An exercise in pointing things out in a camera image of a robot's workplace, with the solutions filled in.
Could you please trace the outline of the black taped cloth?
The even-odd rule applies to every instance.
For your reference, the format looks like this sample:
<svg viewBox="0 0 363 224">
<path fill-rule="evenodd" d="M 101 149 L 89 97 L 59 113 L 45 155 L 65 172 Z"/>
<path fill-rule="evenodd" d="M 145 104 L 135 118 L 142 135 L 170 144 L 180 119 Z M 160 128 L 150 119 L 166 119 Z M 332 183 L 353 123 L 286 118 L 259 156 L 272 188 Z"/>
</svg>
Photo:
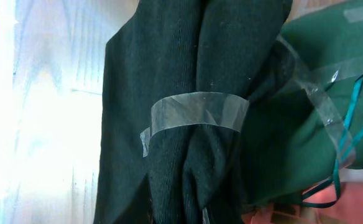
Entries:
<svg viewBox="0 0 363 224">
<path fill-rule="evenodd" d="M 286 0 L 143 0 L 107 42 L 95 223 L 241 223 L 249 107 L 291 61 Z"/>
</svg>

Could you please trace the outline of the dark green cloth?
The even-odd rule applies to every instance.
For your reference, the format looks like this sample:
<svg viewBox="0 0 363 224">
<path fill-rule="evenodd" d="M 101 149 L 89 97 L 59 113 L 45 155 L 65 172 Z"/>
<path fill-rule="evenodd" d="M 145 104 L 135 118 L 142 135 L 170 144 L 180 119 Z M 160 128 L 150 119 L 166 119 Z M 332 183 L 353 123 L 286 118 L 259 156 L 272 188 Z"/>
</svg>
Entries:
<svg viewBox="0 0 363 224">
<path fill-rule="evenodd" d="M 290 81 L 247 118 L 241 156 L 249 205 L 324 208 L 340 196 L 342 168 L 363 169 L 363 1 L 345 1 L 287 23 L 278 44 Z"/>
</svg>

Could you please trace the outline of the pink printed t-shirt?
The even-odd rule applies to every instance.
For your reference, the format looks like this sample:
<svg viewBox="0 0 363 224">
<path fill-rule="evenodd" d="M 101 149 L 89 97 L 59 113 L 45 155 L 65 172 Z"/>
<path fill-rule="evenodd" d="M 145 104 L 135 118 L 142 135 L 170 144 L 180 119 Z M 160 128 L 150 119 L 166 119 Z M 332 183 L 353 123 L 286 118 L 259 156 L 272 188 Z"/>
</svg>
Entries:
<svg viewBox="0 0 363 224">
<path fill-rule="evenodd" d="M 244 223 L 363 224 L 363 183 L 347 182 L 338 202 L 329 208 L 270 204 L 242 216 Z"/>
</svg>

